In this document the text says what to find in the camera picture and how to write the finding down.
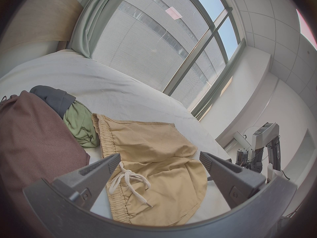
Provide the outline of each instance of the bed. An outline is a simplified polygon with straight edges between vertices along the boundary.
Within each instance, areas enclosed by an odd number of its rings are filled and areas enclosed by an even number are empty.
[[[0,96],[19,95],[36,85],[65,90],[92,112],[116,120],[161,121],[174,123],[177,130],[198,147],[222,159],[229,155],[201,124],[173,98],[150,86],[72,50],[61,50],[21,64],[0,79]],[[85,149],[93,163],[101,159],[101,149]],[[193,223],[218,216],[230,208],[213,181],[208,182],[200,208],[187,222]],[[112,218],[105,189],[92,212]]]

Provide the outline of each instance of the ceiling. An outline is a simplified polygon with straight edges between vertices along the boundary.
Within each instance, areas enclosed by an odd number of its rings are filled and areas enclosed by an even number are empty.
[[[317,51],[300,34],[289,0],[235,0],[249,46],[271,54],[270,72],[286,82],[317,120]]]

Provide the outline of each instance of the folded clothing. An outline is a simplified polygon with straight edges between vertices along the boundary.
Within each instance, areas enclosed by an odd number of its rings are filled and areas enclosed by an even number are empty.
[[[66,110],[63,121],[82,147],[91,148],[100,144],[91,112],[84,104],[75,100]]]
[[[121,166],[106,185],[113,219],[147,226],[185,224],[207,189],[204,166],[190,158],[197,147],[173,123],[117,121],[99,114],[92,114],[92,119],[102,157],[121,155]],[[133,190],[125,179],[117,187],[115,177],[120,172],[130,176]]]
[[[30,90],[58,113],[82,147],[96,147],[99,137],[93,127],[90,110],[63,90],[37,85]]]
[[[22,91],[0,103],[0,175],[23,218],[43,237],[48,232],[35,216],[22,189],[89,164],[58,114],[33,93]]]

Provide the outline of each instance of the blue sky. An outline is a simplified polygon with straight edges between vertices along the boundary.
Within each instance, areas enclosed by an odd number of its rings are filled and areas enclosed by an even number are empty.
[[[216,20],[218,15],[223,11],[224,6],[220,0],[199,0],[204,6],[209,16],[213,21]],[[228,59],[231,58],[233,52],[236,50],[238,44],[236,41],[236,35],[233,31],[230,19],[227,18],[223,25],[219,29],[219,34],[224,43],[224,47],[227,52]]]

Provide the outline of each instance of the green garment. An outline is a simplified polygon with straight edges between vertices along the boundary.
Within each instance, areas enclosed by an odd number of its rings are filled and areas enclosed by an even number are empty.
[[[100,144],[91,112],[84,104],[75,100],[66,110],[63,121],[82,147],[90,148]]]

